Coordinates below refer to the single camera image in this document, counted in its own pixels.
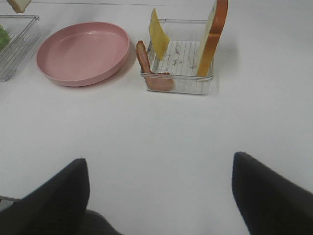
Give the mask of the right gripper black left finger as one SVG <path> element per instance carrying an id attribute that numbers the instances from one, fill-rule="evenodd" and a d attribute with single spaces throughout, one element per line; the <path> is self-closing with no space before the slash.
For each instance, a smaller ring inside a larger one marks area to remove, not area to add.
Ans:
<path id="1" fill-rule="evenodd" d="M 2 235 L 74 235 L 89 200 L 85 159 L 76 159 L 0 213 Z"/>

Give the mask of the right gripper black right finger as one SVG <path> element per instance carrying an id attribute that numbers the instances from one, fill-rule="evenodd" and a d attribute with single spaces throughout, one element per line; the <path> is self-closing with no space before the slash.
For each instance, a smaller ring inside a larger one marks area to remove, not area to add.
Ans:
<path id="1" fill-rule="evenodd" d="M 250 234 L 313 233 L 313 194 L 245 152 L 234 155 L 231 186 Z"/>

